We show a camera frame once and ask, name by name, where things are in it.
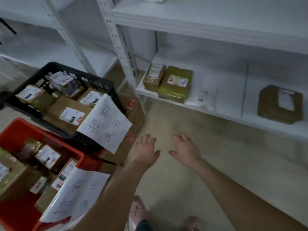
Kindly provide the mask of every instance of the handwritten sign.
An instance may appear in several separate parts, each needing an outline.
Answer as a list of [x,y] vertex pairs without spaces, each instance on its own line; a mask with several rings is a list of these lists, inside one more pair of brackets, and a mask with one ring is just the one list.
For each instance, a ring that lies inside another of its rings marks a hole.
[[67,182],[54,197],[40,221],[56,222],[70,216],[73,221],[87,213],[109,177],[109,174],[74,167]]
[[109,95],[104,94],[77,131],[114,154],[131,126]]

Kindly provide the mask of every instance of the pink slipper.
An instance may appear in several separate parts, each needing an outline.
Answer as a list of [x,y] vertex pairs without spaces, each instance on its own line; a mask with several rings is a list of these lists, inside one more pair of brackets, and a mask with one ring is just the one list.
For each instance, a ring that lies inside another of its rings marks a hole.
[[136,226],[140,223],[140,221],[147,220],[147,210],[139,196],[134,196],[131,209],[129,210],[129,219]]
[[203,222],[198,217],[189,217],[187,220],[187,231],[204,231]]

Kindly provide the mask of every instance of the left hand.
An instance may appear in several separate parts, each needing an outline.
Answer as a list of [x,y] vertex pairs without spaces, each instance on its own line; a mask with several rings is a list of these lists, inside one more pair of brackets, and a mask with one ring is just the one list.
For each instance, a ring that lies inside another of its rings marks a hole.
[[142,164],[149,169],[160,156],[160,150],[154,152],[155,138],[150,138],[151,135],[145,134],[140,141],[136,141],[132,146],[133,161]]

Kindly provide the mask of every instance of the red plastic crate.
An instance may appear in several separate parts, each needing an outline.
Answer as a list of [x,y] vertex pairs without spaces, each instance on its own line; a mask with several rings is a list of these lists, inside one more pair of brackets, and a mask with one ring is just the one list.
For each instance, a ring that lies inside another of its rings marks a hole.
[[[42,130],[22,118],[17,118],[0,133],[0,147],[14,152],[18,151],[25,140],[32,137],[45,144],[57,145],[63,147],[71,157],[78,159],[77,168],[99,171],[103,161],[98,158],[84,155],[81,151],[64,143],[59,137]],[[66,218],[56,223],[41,223],[39,219],[42,214],[34,207],[35,202],[40,195],[28,192],[24,197],[14,201],[0,202],[0,224],[7,231],[43,231],[57,224],[65,224],[70,218]]]

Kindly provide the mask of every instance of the slotted metal post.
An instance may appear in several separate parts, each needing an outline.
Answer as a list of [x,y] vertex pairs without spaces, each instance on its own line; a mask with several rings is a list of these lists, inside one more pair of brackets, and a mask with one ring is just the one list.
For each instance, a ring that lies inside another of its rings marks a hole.
[[135,97],[140,100],[141,107],[143,112],[145,113],[144,103],[141,100],[140,95],[136,92],[137,88],[137,64],[132,55],[128,53],[128,47],[130,45],[125,41],[125,35],[123,28],[121,26],[117,26],[111,16],[111,10],[114,7],[114,3],[112,0],[96,0],[99,6],[99,9],[102,13],[102,17],[106,23],[108,33],[112,39],[113,45],[115,47],[116,53],[120,60],[121,66],[125,73],[126,79],[130,87],[134,91]]
[[61,37],[65,40],[65,42],[73,49],[74,53],[78,57],[81,64],[84,66],[84,69],[88,73],[92,73],[96,76],[98,74],[95,72],[93,66],[87,59],[86,55],[82,51],[81,47],[79,46],[77,40],[72,35],[69,28],[66,26],[64,21],[62,20],[61,16],[59,15],[56,8],[53,6],[50,0],[40,0],[41,6],[44,8],[44,10],[47,12],[47,15],[49,18],[52,19],[52,22],[56,26],[56,30],[59,32]]

